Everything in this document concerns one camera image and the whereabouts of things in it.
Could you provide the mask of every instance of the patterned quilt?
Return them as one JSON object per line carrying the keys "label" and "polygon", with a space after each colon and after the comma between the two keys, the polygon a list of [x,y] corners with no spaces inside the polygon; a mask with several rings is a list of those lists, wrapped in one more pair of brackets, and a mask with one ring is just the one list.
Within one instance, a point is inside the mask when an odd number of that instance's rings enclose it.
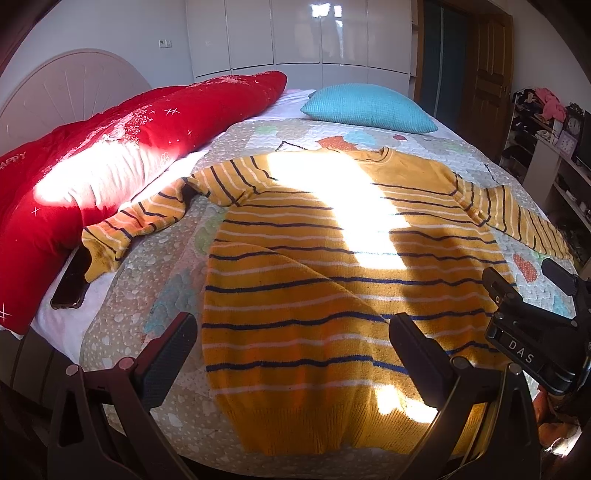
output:
{"label": "patterned quilt", "polygon": [[[321,147],[377,150],[383,146],[438,160],[482,187],[508,184],[522,206],[539,211],[513,177],[467,143],[326,122],[293,119],[234,125],[194,170],[272,151]],[[86,333],[80,353],[84,369],[109,368],[124,356],[137,356],[179,312],[193,313],[200,321],[207,254],[225,213],[226,209],[197,197],[181,222],[146,237],[132,250]],[[541,273],[545,256],[494,229],[492,232],[524,300],[573,316],[571,300]],[[572,265],[560,262],[574,271]],[[112,424],[121,428],[114,410],[109,408],[107,413]],[[181,455],[242,475],[374,478],[391,475],[404,461],[403,455],[394,452],[347,446],[322,456],[267,457],[244,452],[230,422],[210,396],[200,337],[164,404],[153,409],[152,416]]]}

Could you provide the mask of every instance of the yellow sweater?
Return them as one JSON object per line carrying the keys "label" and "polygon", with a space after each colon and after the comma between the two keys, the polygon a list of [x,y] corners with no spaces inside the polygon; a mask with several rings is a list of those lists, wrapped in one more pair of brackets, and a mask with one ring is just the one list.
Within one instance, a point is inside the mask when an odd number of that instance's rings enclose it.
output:
{"label": "yellow sweater", "polygon": [[497,368],[506,359],[484,340],[496,308],[482,270],[513,279],[489,228],[569,257],[506,186],[481,189],[387,148],[320,150],[209,167],[87,228],[87,279],[116,269],[133,236],[177,221],[187,183],[229,207],[204,295],[210,386],[245,449],[268,455],[343,443],[408,453],[434,412],[389,344],[388,319],[407,312],[449,355]]}

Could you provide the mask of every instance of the sweater sleeve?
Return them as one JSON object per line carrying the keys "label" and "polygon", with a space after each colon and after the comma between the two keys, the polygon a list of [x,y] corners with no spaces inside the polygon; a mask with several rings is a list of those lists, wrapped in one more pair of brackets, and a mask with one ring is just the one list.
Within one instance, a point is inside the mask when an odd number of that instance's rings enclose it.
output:
{"label": "sweater sleeve", "polygon": [[520,206],[510,187],[483,189],[456,177],[456,199],[475,222],[506,233],[541,254],[572,260],[560,232],[549,221]]}
{"label": "sweater sleeve", "polygon": [[274,183],[265,155],[228,160],[176,180],[156,195],[84,228],[82,244],[92,257],[86,281],[116,271],[134,238],[163,230],[183,218],[187,209],[185,187],[229,207],[242,205],[250,195]]}

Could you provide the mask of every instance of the blue pillow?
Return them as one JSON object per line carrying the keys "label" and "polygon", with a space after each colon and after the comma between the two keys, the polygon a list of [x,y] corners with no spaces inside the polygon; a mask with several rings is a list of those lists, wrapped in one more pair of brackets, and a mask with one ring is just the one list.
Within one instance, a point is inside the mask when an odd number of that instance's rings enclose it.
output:
{"label": "blue pillow", "polygon": [[301,111],[314,120],[385,128],[410,134],[437,130],[431,118],[402,93],[367,83],[344,83],[318,90]]}

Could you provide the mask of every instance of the wooden door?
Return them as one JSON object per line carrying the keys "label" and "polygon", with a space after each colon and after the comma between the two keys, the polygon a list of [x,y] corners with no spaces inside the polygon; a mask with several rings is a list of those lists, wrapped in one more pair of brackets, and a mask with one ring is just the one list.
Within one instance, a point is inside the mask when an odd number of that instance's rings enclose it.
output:
{"label": "wooden door", "polygon": [[458,133],[498,162],[510,121],[513,17],[474,15],[473,19]]}

